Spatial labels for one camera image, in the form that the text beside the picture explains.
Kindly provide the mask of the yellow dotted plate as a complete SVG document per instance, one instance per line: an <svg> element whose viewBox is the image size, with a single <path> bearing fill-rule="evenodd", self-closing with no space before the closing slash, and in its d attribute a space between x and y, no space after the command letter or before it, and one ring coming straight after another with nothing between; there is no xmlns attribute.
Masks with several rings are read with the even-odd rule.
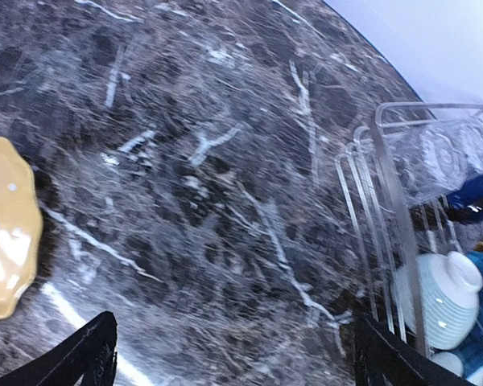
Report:
<svg viewBox="0 0 483 386"><path fill-rule="evenodd" d="M35 280L42 231L33 170L0 137L0 319L13 314Z"/></svg>

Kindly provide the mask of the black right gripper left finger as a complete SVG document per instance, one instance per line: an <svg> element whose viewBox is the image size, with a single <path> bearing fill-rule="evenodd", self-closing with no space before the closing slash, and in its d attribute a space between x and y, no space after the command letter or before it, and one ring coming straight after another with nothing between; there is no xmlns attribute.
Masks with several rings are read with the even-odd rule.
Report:
<svg viewBox="0 0 483 386"><path fill-rule="evenodd" d="M39 358L0 377L0 386L112 386L118 364L117 321L104 311Z"/></svg>

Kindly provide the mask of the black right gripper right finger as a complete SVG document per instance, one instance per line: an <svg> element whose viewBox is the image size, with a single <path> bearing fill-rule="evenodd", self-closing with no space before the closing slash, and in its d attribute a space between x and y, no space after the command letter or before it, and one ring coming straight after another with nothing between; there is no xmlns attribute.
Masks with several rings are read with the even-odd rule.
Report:
<svg viewBox="0 0 483 386"><path fill-rule="evenodd" d="M356 385L462 385L463 379L420 355L373 318L354 327Z"/></svg>

